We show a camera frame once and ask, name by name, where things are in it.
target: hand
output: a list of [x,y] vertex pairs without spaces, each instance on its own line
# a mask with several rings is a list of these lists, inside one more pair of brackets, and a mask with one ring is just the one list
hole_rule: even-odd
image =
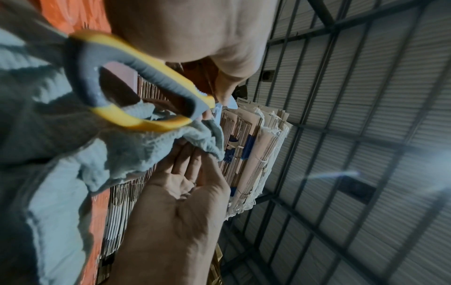
[[133,209],[109,284],[205,284],[229,197],[216,159],[176,143]]

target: gray garment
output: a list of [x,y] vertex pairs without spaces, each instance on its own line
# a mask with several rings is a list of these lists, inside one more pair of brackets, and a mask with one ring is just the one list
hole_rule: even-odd
[[[25,0],[0,4],[0,284],[75,284],[92,246],[91,196],[181,137],[222,159],[223,134],[213,121],[149,133],[97,117],[66,80],[65,35]],[[165,115],[142,102],[123,109]]]

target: light blue cloth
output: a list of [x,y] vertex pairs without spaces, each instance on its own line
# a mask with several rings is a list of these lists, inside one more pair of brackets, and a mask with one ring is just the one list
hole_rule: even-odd
[[[75,284],[89,256],[91,196],[148,170],[184,137],[222,159],[213,122],[128,131],[91,113],[62,67],[66,36],[26,0],[0,0],[0,284]],[[163,116],[152,104],[124,108]]]

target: scissors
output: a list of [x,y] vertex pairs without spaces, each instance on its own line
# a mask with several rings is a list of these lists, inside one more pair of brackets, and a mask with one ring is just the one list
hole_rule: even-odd
[[[92,112],[116,125],[137,131],[167,132],[191,123],[215,107],[213,96],[200,92],[190,80],[117,36],[80,30],[69,35],[64,51],[64,69],[75,93]],[[185,110],[174,118],[158,121],[125,113],[107,100],[100,87],[100,69],[108,62],[125,64],[158,88],[183,97]]]

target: stack of cardboard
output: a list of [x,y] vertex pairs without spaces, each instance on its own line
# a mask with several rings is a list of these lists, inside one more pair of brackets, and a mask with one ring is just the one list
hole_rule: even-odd
[[221,116],[225,159],[219,163],[232,190],[227,218],[255,205],[291,124],[284,110],[239,98]]

